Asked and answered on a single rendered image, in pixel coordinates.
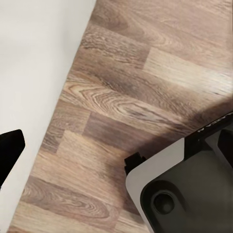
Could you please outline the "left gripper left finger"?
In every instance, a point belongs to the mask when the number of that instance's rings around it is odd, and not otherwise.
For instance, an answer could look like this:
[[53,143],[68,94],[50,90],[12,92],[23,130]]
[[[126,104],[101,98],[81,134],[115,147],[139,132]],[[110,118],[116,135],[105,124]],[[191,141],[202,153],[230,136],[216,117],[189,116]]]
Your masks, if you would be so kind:
[[25,148],[21,129],[0,134],[0,187]]

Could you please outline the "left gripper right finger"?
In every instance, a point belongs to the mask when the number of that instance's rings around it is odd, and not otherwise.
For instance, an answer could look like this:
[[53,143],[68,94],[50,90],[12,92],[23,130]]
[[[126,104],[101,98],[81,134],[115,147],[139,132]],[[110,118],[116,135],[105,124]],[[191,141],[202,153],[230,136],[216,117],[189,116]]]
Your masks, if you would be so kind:
[[233,131],[222,129],[217,146],[233,168]]

